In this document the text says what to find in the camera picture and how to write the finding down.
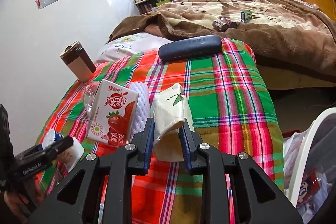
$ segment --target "strawberry milk box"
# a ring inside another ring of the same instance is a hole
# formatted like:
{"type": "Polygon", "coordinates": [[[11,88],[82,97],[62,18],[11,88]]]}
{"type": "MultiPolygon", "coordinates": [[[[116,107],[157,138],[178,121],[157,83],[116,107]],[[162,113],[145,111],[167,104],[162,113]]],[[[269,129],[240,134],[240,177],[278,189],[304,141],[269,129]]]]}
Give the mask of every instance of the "strawberry milk box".
{"type": "Polygon", "coordinates": [[[113,146],[128,143],[139,93],[102,80],[95,95],[87,137],[113,146]]]}

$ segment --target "brown tumbler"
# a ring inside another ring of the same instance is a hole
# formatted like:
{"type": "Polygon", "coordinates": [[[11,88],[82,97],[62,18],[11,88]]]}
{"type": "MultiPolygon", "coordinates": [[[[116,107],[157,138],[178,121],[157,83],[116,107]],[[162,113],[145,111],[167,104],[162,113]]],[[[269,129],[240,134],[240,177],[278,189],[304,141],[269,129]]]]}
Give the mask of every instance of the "brown tumbler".
{"type": "Polygon", "coordinates": [[[60,58],[81,82],[87,82],[95,74],[96,67],[79,41],[67,46],[60,58]]]}

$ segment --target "silver screw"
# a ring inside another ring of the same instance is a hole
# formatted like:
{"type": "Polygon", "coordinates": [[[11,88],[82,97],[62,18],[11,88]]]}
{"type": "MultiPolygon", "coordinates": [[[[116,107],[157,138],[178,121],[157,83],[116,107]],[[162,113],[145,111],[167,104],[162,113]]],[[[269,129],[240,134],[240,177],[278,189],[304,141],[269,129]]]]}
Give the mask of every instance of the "silver screw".
{"type": "Polygon", "coordinates": [[[238,156],[239,156],[239,158],[241,158],[242,160],[246,160],[246,159],[249,157],[248,153],[246,153],[246,152],[240,152],[240,153],[238,154],[238,156]]]}
{"type": "Polygon", "coordinates": [[[134,150],[134,149],[135,149],[135,145],[132,144],[132,143],[129,143],[129,144],[127,144],[127,145],[125,146],[125,148],[126,148],[126,150],[131,151],[131,150],[134,150]]]}
{"type": "Polygon", "coordinates": [[[210,145],[208,145],[207,143],[201,143],[199,145],[199,148],[203,149],[203,150],[207,150],[210,148],[210,145]]]}
{"type": "Polygon", "coordinates": [[[87,160],[94,160],[95,158],[97,158],[95,153],[90,153],[86,155],[87,160]]]}

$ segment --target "plaid tablecloth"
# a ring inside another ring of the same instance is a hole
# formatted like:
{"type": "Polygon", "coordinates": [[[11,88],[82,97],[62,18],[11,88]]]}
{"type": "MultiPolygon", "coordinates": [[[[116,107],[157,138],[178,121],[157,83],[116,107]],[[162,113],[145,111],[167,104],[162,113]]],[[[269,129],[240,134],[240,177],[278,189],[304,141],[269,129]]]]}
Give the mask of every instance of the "plaid tablecloth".
{"type": "MultiPolygon", "coordinates": [[[[150,103],[158,93],[180,83],[189,100],[195,131],[221,152],[246,151],[283,188],[282,135],[273,103],[255,66],[251,49],[243,42],[223,39],[223,53],[202,59],[162,64],[157,51],[136,54],[97,65],[95,81],[107,79],[122,86],[142,81],[150,90],[150,103]]],[[[51,128],[75,136],[85,149],[105,155],[114,148],[85,138],[87,114],[81,100],[83,84],[68,90],[47,120],[37,143],[51,128]]],[[[39,175],[42,189],[55,187],[55,170],[67,174],[58,162],[39,175]]],[[[229,178],[231,223],[234,221],[229,178]]],[[[147,176],[132,180],[134,223],[199,223],[202,176],[189,176],[182,162],[161,162],[152,157],[147,176]]],[[[103,194],[100,219],[104,207],[103,194]]]]}

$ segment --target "cartoon face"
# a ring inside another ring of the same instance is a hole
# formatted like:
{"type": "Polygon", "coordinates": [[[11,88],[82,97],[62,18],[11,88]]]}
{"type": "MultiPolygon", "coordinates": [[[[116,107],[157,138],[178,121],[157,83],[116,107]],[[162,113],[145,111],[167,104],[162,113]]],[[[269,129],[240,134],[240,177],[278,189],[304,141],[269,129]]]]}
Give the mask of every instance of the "cartoon face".
{"type": "Polygon", "coordinates": [[[305,181],[303,181],[301,183],[301,186],[300,186],[299,197],[298,197],[297,202],[298,203],[302,203],[303,199],[307,195],[307,193],[308,193],[308,183],[306,183],[305,181]]]}

